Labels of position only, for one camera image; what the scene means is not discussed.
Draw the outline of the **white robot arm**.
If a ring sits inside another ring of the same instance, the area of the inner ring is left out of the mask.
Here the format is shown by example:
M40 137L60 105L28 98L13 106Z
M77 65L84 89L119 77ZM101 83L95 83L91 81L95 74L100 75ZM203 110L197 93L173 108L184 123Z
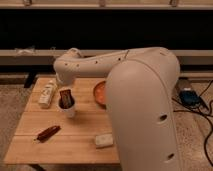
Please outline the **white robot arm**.
M149 47L83 58L75 48L54 62L59 84L106 79L106 111L122 171L182 171L172 91L180 64L170 50Z

